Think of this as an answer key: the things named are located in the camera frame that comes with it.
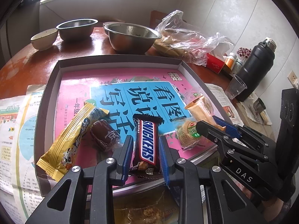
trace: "white ceramic bowl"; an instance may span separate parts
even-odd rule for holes
[[[48,29],[43,32],[34,35],[31,38],[31,44],[35,49],[39,51],[49,49],[57,39],[58,29]]]

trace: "yellow candy wrapper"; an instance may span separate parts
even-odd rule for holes
[[[108,113],[108,110],[84,102],[84,106],[56,138],[49,151],[40,157],[37,165],[53,179],[59,181],[73,167],[82,136],[93,123]]]

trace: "clear plastic cup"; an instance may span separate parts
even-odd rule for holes
[[[225,94],[226,94],[226,96],[228,96],[229,99],[234,99],[245,88],[247,88],[247,86],[242,81],[242,79],[240,77],[238,77],[237,75],[234,75],[233,79],[231,80],[227,89],[225,90]]]

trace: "wooden table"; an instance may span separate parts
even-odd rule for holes
[[[114,55],[108,36],[103,28],[95,28],[91,38],[76,43],[66,43],[60,36],[54,46],[45,51],[37,51],[31,44],[14,55],[0,70],[0,99],[25,95],[27,86],[47,84],[58,60],[89,55]],[[146,55],[162,56],[151,47]],[[229,79],[217,75],[204,66],[191,64],[192,69],[205,83],[226,89]]]

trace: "wrapped cookie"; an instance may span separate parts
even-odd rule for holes
[[[187,118],[175,122],[177,125],[175,129],[176,136],[183,150],[191,149],[199,144],[201,134],[196,130],[196,123],[197,121],[194,118]]]

